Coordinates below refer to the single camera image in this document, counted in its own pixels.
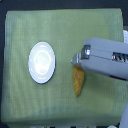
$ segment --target food item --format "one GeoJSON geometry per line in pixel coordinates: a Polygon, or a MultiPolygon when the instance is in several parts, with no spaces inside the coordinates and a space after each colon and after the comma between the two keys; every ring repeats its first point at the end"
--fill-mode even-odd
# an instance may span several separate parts
{"type": "Polygon", "coordinates": [[[74,66],[73,84],[74,84],[76,96],[78,96],[80,94],[83,82],[84,82],[84,71],[80,67],[74,66]]]}

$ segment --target cloth texture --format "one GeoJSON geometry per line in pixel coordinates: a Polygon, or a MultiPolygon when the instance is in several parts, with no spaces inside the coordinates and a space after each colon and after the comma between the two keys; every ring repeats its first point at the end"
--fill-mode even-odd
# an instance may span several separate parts
{"type": "Polygon", "coordinates": [[[81,94],[75,96],[70,60],[91,37],[123,42],[121,10],[9,11],[5,21],[2,122],[14,126],[119,123],[128,101],[125,81],[85,71],[81,94]],[[28,70],[30,51],[40,41],[49,43],[56,57],[54,74],[43,85],[37,84],[28,70]]]}

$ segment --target dark background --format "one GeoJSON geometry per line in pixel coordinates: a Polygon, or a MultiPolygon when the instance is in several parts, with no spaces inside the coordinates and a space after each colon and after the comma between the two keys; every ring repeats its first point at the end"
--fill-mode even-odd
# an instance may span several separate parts
{"type": "MultiPolygon", "coordinates": [[[[2,96],[2,79],[3,79],[5,18],[7,11],[49,10],[49,9],[50,10],[92,9],[92,8],[121,8],[124,28],[128,29],[127,28],[128,0],[1,0],[0,1],[0,104],[1,104],[1,96],[2,96]]],[[[7,128],[7,126],[0,122],[0,128],[7,128]]]]}

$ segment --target orange object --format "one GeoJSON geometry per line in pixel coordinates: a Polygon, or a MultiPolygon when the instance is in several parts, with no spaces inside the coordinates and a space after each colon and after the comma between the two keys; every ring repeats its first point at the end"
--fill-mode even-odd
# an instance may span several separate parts
{"type": "Polygon", "coordinates": [[[76,96],[80,94],[83,82],[84,82],[84,71],[81,68],[74,66],[73,84],[74,84],[76,96]]]}

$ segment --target white plate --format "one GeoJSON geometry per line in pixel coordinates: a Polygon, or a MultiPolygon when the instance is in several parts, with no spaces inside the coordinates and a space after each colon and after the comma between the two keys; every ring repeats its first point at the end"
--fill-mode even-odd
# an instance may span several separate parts
{"type": "Polygon", "coordinates": [[[31,77],[40,84],[47,82],[55,69],[55,55],[46,42],[37,43],[31,50],[28,60],[31,77]]]}

